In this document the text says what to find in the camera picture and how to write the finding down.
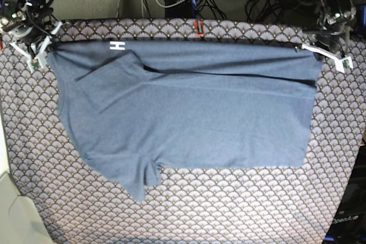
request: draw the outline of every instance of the patterned tablecloth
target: patterned tablecloth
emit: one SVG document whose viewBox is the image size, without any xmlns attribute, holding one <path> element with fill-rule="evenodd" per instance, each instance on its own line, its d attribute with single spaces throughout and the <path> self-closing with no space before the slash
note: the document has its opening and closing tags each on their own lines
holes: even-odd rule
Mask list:
<svg viewBox="0 0 366 244">
<path fill-rule="evenodd" d="M 203 39 L 301 43 L 300 29 L 205 21 L 76 21 L 60 41 Z M 355 68 L 324 63 L 304 165 L 299 169 L 162 170 L 162 185 L 137 204 L 116 183 L 87 167 L 56 112 L 49 67 L 31 74 L 3 37 L 0 96 L 15 184 L 30 197 L 55 243 L 321 243 L 336 213 L 365 130 L 366 46 L 351 40 Z"/>
</svg>

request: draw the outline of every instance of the t-shirt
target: t-shirt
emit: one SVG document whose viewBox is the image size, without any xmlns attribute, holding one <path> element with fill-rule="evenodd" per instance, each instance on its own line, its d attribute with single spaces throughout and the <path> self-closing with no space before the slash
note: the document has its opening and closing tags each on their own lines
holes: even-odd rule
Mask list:
<svg viewBox="0 0 366 244">
<path fill-rule="evenodd" d="M 80 156 L 137 201 L 160 168 L 301 166 L 321 62 L 238 43 L 60 43 L 58 113 Z"/>
</svg>

